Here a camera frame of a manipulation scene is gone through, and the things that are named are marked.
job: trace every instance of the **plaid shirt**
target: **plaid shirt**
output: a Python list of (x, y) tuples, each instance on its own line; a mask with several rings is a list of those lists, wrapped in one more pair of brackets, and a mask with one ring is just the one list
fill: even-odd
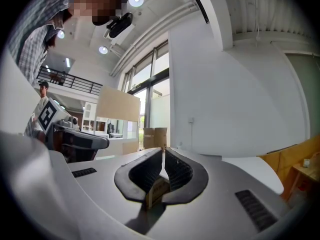
[[(46, 42), (63, 28), (63, 10), (72, 0), (32, 0), (18, 18), (8, 37), (9, 51), (31, 85), (36, 84), (48, 47)], [(30, 119), (25, 135), (36, 138)]]

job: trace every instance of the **light fixture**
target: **light fixture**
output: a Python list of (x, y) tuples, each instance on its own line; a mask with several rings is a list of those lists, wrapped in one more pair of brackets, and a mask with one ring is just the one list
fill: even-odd
[(107, 49), (107, 47), (105, 47), (105, 46), (100, 46), (100, 47), (99, 47), (99, 52), (100, 52), (101, 54), (107, 54), (107, 53), (108, 53), (108, 49)]
[(142, 6), (145, 0), (129, 0), (129, 4), (133, 7)]
[(58, 38), (64, 39), (64, 38), (65, 38), (65, 32), (63, 32), (62, 30), (60, 30), (60, 31), (58, 32)]
[(70, 60), (69, 60), (69, 58), (66, 58), (66, 59), (65, 59), (65, 62), (66, 62), (66, 66), (67, 66), (68, 68), (70, 68)]

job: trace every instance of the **railing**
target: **railing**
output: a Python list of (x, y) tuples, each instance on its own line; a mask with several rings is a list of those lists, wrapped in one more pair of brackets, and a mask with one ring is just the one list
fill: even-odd
[(102, 84), (85, 80), (68, 73), (63, 73), (51, 68), (41, 66), (36, 77), (38, 80), (47, 81), (56, 85), (72, 88), (89, 94), (99, 95)]

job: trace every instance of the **person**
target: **person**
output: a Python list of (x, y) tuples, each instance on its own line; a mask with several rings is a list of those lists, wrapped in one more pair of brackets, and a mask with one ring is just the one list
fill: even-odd
[[(96, 26), (106, 24), (128, 0), (32, 0), (17, 19), (7, 40), (8, 49), (20, 71), (35, 85), (49, 47), (72, 16), (90, 16)], [(36, 138), (30, 118), (25, 135)]]
[(34, 130), (34, 136), (38, 140), (40, 140), (41, 142), (44, 143), (45, 142), (45, 134), (42, 131), (42, 128), (39, 124), (38, 118), (39, 118), (40, 113), (41, 113), (42, 109), (44, 108), (45, 104), (49, 100), (49, 98), (47, 97), (47, 91), (49, 88), (49, 84), (47, 81), (42, 81), (39, 85), (40, 85), (41, 99), (34, 110), (34, 117), (32, 117), (32, 126), (33, 126), (33, 130)]

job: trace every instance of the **white pipe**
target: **white pipe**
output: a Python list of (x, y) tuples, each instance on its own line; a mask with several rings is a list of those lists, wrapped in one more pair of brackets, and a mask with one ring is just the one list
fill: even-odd
[(122, 58), (117, 62), (114, 69), (111, 71), (111, 76), (116, 76), (117, 73), (122, 69), (124, 64), (135, 54), (139, 48), (146, 44), (146, 42), (151, 42), (151, 37), (153, 40), (156, 38), (156, 34), (159, 36), (165, 30), (169, 28), (173, 23), (179, 20), (179, 17), (184, 16), (186, 13), (192, 13), (195, 9), (198, 10), (198, 7), (193, 2), (188, 2), (179, 8), (173, 10), (166, 16), (162, 17), (150, 28), (148, 28), (137, 40), (126, 50)]

